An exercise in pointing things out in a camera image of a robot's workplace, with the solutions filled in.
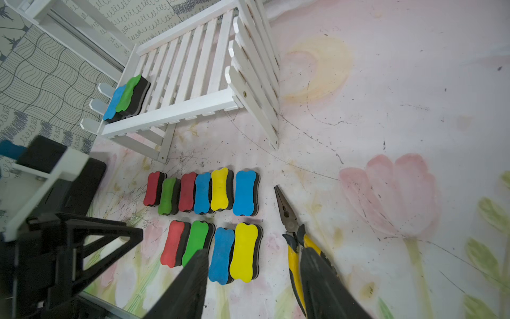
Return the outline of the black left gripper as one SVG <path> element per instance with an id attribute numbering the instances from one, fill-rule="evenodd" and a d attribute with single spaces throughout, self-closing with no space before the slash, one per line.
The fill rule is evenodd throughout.
<path id="1" fill-rule="evenodd" d="M 142 229 L 124 222 L 68 213 L 30 217 L 19 230 L 10 242 L 1 234 L 2 318 L 59 315 L 143 239 Z M 106 249 L 106 256 L 83 267 L 83 260 Z"/>

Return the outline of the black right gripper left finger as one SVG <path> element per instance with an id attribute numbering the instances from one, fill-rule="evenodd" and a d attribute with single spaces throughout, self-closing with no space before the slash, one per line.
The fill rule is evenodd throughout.
<path id="1" fill-rule="evenodd" d="M 197 251 L 144 318 L 201 318 L 209 273 L 209 254 Z"/>

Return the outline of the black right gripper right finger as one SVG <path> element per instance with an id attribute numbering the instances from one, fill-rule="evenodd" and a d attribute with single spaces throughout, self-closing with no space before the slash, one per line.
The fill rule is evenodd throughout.
<path id="1" fill-rule="evenodd" d="M 314 249 L 302 250 L 300 272 L 307 318 L 371 317 Z"/>

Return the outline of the blue eraser shelf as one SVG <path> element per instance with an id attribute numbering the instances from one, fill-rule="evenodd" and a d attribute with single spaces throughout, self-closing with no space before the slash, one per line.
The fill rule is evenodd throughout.
<path id="1" fill-rule="evenodd" d="M 114 91 L 113 97 L 103 115 L 103 121 L 107 123 L 113 123 L 121 120 L 123 116 L 116 111 L 117 106 L 120 103 L 122 94 L 126 90 L 126 85 L 123 85 Z"/>
<path id="2" fill-rule="evenodd" d="M 207 172 L 197 176 L 195 180 L 194 212 L 198 215 L 211 213 L 212 179 Z"/>
<path id="3" fill-rule="evenodd" d="M 219 227 L 215 233 L 215 245 L 209 267 L 209 280 L 221 285 L 233 281 L 230 275 L 232 250 L 235 244 L 235 231 Z"/>
<path id="4" fill-rule="evenodd" d="M 254 170 L 239 171 L 235 179 L 235 202 L 233 213 L 236 216 L 255 216 L 258 213 L 259 174 Z"/>

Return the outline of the green eraser shelf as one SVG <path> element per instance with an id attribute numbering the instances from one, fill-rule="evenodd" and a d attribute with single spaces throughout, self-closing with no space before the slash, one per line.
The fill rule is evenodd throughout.
<path id="1" fill-rule="evenodd" d="M 130 78 L 116 107 L 116 112 L 123 118 L 137 116 L 142 110 L 151 83 L 141 74 Z"/>
<path id="2" fill-rule="evenodd" d="M 158 206 L 158 214 L 175 215 L 179 211 L 179 198 L 181 180 L 178 178 L 167 178 L 163 181 L 161 201 Z"/>
<path id="3" fill-rule="evenodd" d="M 189 238 L 182 258 L 182 266 L 185 267 L 193 255 L 202 249 L 210 249 L 216 227 L 206 221 L 194 221 L 191 225 Z"/>

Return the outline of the red eraser shelf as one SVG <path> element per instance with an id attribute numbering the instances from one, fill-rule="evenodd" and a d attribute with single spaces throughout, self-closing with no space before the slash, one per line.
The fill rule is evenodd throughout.
<path id="1" fill-rule="evenodd" d="M 163 182 L 167 174 L 161 171 L 152 172 L 147 178 L 147 190 L 143 204 L 148 207 L 155 207 L 160 204 Z"/>
<path id="2" fill-rule="evenodd" d="M 182 266 L 190 230 L 191 223 L 176 220 L 170 223 L 165 247 L 160 258 L 162 265 L 169 268 Z"/>
<path id="3" fill-rule="evenodd" d="M 181 189 L 179 196 L 179 211 L 190 212 L 195 205 L 195 181 L 198 174 L 190 172 L 181 178 Z"/>

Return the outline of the yellow eraser shelf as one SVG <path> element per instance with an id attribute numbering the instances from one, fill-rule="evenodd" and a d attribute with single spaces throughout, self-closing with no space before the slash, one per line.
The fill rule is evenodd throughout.
<path id="1" fill-rule="evenodd" d="M 263 230 L 259 225 L 239 223 L 235 228 L 235 243 L 229 273 L 235 280 L 250 283 L 259 274 L 258 256 Z"/>
<path id="2" fill-rule="evenodd" d="M 213 211 L 230 210 L 234 204 L 233 179 L 232 170 L 224 167 L 215 170 L 211 174 L 212 179 L 212 198 L 211 209 Z"/>

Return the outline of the red eraser top shelf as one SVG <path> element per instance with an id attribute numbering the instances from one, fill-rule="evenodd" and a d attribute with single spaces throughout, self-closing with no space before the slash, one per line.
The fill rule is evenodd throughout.
<path id="1" fill-rule="evenodd" d="M 147 190 L 143 204 L 148 207 L 155 207 L 160 204 L 163 182 L 167 174 L 161 171 L 152 172 L 147 178 Z"/>
<path id="2" fill-rule="evenodd" d="M 195 205 L 195 181 L 198 174 L 190 172 L 181 178 L 181 189 L 179 196 L 179 211 L 190 212 Z"/>

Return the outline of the green eraser top shelf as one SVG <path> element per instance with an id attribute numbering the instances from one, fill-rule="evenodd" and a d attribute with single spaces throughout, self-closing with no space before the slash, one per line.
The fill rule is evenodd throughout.
<path id="1" fill-rule="evenodd" d="M 167 178 L 163 181 L 161 201 L 158 206 L 158 214 L 175 215 L 179 211 L 179 198 L 181 180 L 178 178 Z"/>

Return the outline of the yellow eraser top shelf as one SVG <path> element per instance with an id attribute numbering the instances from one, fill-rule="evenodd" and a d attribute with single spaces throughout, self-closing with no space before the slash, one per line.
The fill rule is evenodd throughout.
<path id="1" fill-rule="evenodd" d="M 234 204 L 233 179 L 232 170 L 224 167 L 215 170 L 211 174 L 212 179 L 212 198 L 211 209 L 213 211 L 230 210 Z"/>

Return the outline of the blue eraser top shelf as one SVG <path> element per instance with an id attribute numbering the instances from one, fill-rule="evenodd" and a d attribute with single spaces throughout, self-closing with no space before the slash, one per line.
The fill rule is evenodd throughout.
<path id="1" fill-rule="evenodd" d="M 233 213 L 236 216 L 255 216 L 258 213 L 259 174 L 254 170 L 239 171 L 235 179 L 235 202 Z"/>
<path id="2" fill-rule="evenodd" d="M 197 176 L 195 180 L 194 212 L 198 215 L 211 213 L 212 179 L 207 172 Z"/>

